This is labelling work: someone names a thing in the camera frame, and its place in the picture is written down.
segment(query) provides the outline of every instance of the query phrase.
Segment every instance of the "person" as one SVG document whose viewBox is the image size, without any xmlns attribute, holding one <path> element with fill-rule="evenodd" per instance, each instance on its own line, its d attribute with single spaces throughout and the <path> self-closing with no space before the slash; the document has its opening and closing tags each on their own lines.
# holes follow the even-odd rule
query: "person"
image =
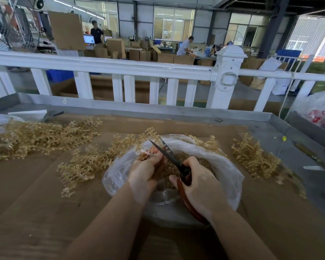
<svg viewBox="0 0 325 260">
<path fill-rule="evenodd" d="M 94 42 L 96 44 L 102 43 L 101 36 L 104 35 L 104 32 L 97 27 L 96 21 L 92 21 L 91 24 L 94 26 L 94 28 L 90 30 L 90 34 L 94 37 Z"/>
<path fill-rule="evenodd" d="M 189 50 L 189 44 L 194 41 L 194 37 L 191 36 L 185 40 L 177 51 L 177 55 L 185 55 L 186 53 L 192 53 L 193 51 Z"/>
<path fill-rule="evenodd" d="M 135 161 L 128 181 L 105 208 L 76 238 L 61 259 L 128 259 L 144 207 L 157 186 L 166 158 L 157 152 L 145 161 Z M 249 224 L 227 203 L 220 182 L 195 157 L 190 166 L 192 183 L 183 184 L 192 206 L 212 225 L 230 260 L 277 260 Z M 177 177 L 169 180 L 177 187 Z"/>
</svg>

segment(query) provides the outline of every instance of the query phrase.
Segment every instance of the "hand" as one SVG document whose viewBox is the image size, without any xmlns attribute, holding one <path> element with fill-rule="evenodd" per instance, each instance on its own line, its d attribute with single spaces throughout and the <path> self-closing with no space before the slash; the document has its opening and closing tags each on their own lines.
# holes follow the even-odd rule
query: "hand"
<svg viewBox="0 0 325 260">
<path fill-rule="evenodd" d="M 196 211 L 212 224 L 212 215 L 231 209 L 221 184 L 195 157 L 187 158 L 183 164 L 191 168 L 192 174 L 191 185 L 183 183 L 185 194 Z M 169 180 L 177 188 L 177 176 L 170 175 Z"/>
<path fill-rule="evenodd" d="M 134 161 L 129 172 L 129 184 L 135 200 L 145 205 L 150 194 L 155 190 L 167 159 L 159 151 L 151 149 L 153 155 L 145 161 Z"/>
</svg>

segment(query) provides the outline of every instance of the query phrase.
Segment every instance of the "forearm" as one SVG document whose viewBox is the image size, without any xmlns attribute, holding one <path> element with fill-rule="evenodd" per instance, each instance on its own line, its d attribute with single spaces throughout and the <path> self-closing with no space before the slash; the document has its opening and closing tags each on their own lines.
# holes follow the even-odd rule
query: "forearm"
<svg viewBox="0 0 325 260">
<path fill-rule="evenodd" d="M 127 182 L 71 243 L 62 259 L 128 259 L 143 208 L 134 200 Z"/>
<path fill-rule="evenodd" d="M 277 260 L 250 225 L 235 211 L 217 213 L 212 226 L 230 260 Z"/>
</svg>

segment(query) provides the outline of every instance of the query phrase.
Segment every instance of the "man in white shirt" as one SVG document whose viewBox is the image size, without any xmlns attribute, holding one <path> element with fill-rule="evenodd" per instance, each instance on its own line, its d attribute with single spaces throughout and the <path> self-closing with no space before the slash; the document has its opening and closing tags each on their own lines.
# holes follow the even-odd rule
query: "man in white shirt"
<svg viewBox="0 0 325 260">
<path fill-rule="evenodd" d="M 187 40 L 185 40 L 181 46 L 179 47 L 177 51 L 177 55 L 185 55 L 187 52 L 192 53 L 191 50 L 189 50 L 189 44 L 194 41 L 194 37 L 191 36 Z"/>
</svg>

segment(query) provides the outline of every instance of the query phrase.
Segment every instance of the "plastic packaging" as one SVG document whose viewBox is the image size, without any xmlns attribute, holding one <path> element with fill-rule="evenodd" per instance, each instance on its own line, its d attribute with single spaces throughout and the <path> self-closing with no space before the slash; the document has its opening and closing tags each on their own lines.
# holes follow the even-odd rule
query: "plastic packaging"
<svg viewBox="0 0 325 260">
<path fill-rule="evenodd" d="M 229 205 L 236 210 L 241 198 L 242 181 L 244 176 L 226 157 L 195 145 L 195 141 L 185 135 L 162 136 L 165 143 L 171 148 L 174 154 L 186 153 L 190 156 L 206 159 L 212 167 L 217 180 L 221 183 Z M 147 140 L 141 149 L 149 150 L 152 146 Z M 127 181 L 130 168 L 137 159 L 139 153 L 133 147 L 122 157 L 116 158 L 113 164 L 107 169 L 102 183 L 106 191 L 113 196 Z M 148 201 L 144 217 L 168 227 L 202 226 L 186 209 L 178 190 L 167 189 L 160 181 Z"/>
<path fill-rule="evenodd" d="M 325 127 L 325 91 L 297 98 L 292 110 L 318 126 Z"/>
</svg>

